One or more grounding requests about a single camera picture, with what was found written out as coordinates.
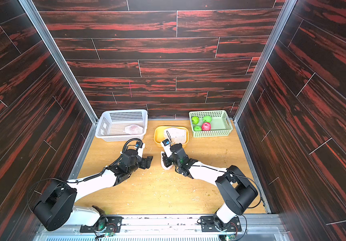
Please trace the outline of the green apple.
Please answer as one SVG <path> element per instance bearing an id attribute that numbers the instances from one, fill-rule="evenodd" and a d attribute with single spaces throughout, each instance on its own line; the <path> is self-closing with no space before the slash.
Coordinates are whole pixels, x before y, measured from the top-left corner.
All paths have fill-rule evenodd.
<path id="1" fill-rule="evenodd" d="M 193 125 L 197 125 L 200 122 L 200 118 L 198 116 L 193 116 L 191 121 Z"/>
<path id="2" fill-rule="evenodd" d="M 194 126 L 194 131 L 202 131 L 202 127 L 201 126 Z"/>

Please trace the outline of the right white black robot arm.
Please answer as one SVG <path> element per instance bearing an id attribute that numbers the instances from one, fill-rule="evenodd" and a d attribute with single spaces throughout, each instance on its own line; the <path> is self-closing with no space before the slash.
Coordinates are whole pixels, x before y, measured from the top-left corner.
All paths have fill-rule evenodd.
<path id="1" fill-rule="evenodd" d="M 232 165 L 217 168 L 189 158 L 182 144 L 172 145 L 169 140 L 161 143 L 161 165 L 164 169 L 175 168 L 175 172 L 185 177 L 202 180 L 216 186 L 224 204 L 214 213 L 211 224 L 221 232 L 226 231 L 230 221 L 242 215 L 259 192 L 241 170 Z"/>

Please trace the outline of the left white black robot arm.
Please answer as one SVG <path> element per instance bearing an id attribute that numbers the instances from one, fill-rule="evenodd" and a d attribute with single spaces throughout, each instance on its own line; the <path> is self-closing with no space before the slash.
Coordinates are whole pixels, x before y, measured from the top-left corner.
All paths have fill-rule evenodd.
<path id="1" fill-rule="evenodd" d="M 80 225 L 91 233 L 115 232 L 117 222 L 110 222 L 101 208 L 96 205 L 80 207 L 75 202 L 101 189 L 121 184 L 137 169 L 150 168 L 152 160 L 152 156 L 143 158 L 141 149 L 130 149 L 97 174 L 67 181 L 52 178 L 37 203 L 31 206 L 31 212 L 47 231 Z"/>

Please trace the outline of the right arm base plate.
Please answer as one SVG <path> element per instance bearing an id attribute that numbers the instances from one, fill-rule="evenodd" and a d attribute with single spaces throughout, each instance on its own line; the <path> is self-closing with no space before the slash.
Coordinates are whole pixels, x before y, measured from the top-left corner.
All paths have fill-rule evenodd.
<path id="1" fill-rule="evenodd" d="M 241 232 L 241 223 L 237 216 L 229 222 L 222 222 L 215 215 L 201 216 L 197 223 L 201 226 L 202 232 Z"/>

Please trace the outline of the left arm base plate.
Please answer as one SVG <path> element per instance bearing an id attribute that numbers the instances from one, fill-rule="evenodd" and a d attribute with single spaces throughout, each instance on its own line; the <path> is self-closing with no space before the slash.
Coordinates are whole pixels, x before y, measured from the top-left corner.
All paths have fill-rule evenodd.
<path id="1" fill-rule="evenodd" d="M 82 225 L 80 233 L 88 234 L 113 234 L 119 233 L 122 226 L 123 217 L 106 216 L 100 217 L 93 226 Z"/>

